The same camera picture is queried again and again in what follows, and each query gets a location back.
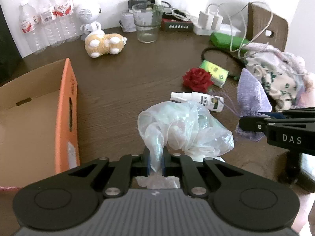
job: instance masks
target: wooden table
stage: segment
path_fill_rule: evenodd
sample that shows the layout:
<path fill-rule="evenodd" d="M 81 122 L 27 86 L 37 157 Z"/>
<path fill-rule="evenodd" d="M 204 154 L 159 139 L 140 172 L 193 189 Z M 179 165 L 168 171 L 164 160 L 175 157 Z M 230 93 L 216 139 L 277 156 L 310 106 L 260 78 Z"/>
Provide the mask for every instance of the wooden table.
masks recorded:
<path fill-rule="evenodd" d="M 118 55 L 91 58 L 85 52 L 84 42 L 76 40 L 56 48 L 48 47 L 39 55 L 25 57 L 14 77 L 39 66 L 69 57 L 78 81 L 78 144 L 81 163 L 100 156 L 118 160 L 122 155 L 141 153 L 144 143 L 137 129 L 137 118 L 150 106 L 169 101 L 171 92 L 182 92 L 182 75 L 201 64 L 201 52 L 208 47 L 209 37 L 194 33 L 160 32 L 151 44 L 140 43 L 136 33 L 122 33 L 119 28 L 106 33 L 120 33 L 127 43 Z M 211 62 L 226 66 L 234 63 L 221 53 L 206 55 Z M 233 102 L 237 82 L 229 78 L 222 89 Z M 238 118 L 228 109 L 212 112 L 227 129 L 234 132 Z M 223 159 L 240 168 L 275 180 L 285 166 L 286 150 L 234 137 L 235 147 Z M 296 192 L 307 200 L 307 193 L 299 187 Z M 11 208 L 15 192 L 0 193 L 0 235 L 10 235 L 18 229 Z M 301 217 L 295 229 L 302 228 L 308 212 L 302 203 Z"/>

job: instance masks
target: open cardboard box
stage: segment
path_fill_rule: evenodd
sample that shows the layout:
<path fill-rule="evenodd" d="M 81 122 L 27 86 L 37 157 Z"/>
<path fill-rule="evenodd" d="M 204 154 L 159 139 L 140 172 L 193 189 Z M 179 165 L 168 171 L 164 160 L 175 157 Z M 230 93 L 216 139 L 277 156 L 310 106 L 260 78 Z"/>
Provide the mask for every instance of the open cardboard box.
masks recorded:
<path fill-rule="evenodd" d="M 76 107 L 77 81 L 68 58 L 0 87 L 0 189 L 79 165 Z"/>

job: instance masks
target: white container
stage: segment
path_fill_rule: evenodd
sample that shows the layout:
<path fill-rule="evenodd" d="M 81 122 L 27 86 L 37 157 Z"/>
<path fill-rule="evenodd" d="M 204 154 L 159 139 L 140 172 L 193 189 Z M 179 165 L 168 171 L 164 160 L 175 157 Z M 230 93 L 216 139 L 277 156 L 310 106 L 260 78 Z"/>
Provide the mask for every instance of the white container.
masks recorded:
<path fill-rule="evenodd" d="M 55 12 L 60 20 L 61 29 L 67 42 L 80 37 L 72 0 L 55 0 Z"/>
<path fill-rule="evenodd" d="M 208 95 L 199 92 L 192 93 L 171 93 L 171 100 L 177 102 L 196 101 L 210 111 L 221 112 L 224 107 L 224 99 L 219 96 Z"/>
<path fill-rule="evenodd" d="M 23 1 L 19 7 L 19 23 L 23 35 L 34 54 L 39 54 L 46 49 L 46 45 L 41 36 L 41 24 L 36 10 Z"/>
<path fill-rule="evenodd" d="M 44 27 L 47 39 L 52 47 L 59 46 L 65 42 L 60 26 L 60 21 L 55 13 L 54 0 L 39 0 L 40 18 Z"/>

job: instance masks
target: clear plastic cup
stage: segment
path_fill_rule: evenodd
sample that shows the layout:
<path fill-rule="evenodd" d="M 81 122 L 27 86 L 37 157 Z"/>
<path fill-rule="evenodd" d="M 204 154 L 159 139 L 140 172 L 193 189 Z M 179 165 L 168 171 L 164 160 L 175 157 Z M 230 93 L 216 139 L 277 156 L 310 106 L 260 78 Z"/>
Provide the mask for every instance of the clear plastic cup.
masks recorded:
<path fill-rule="evenodd" d="M 163 6 L 139 3 L 133 5 L 132 13 L 137 28 L 137 39 L 144 43 L 155 42 L 161 26 Z"/>

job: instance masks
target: screw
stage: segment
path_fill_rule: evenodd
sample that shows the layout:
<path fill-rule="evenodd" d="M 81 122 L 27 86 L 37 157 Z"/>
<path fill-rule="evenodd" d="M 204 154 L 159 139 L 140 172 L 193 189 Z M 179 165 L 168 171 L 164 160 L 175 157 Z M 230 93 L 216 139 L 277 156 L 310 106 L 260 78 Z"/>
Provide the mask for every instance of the screw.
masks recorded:
<path fill-rule="evenodd" d="M 207 189 L 204 187 L 194 187 L 192 188 L 192 193 L 194 195 L 203 195 L 207 192 Z"/>
<path fill-rule="evenodd" d="M 109 187 L 105 190 L 105 193 L 109 196 L 116 196 L 120 193 L 120 190 L 116 187 Z"/>

